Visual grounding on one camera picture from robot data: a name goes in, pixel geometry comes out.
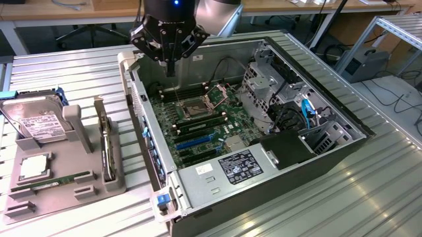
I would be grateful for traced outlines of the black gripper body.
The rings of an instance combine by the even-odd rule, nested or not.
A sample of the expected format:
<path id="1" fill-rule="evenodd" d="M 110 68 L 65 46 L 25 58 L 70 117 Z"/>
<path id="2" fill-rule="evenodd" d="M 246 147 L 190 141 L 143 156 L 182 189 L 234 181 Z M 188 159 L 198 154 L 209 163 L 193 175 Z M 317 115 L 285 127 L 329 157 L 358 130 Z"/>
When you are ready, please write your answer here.
<path id="1" fill-rule="evenodd" d="M 149 32 L 161 29 L 181 29 L 192 32 L 196 29 L 196 0 L 146 0 L 143 25 Z"/>

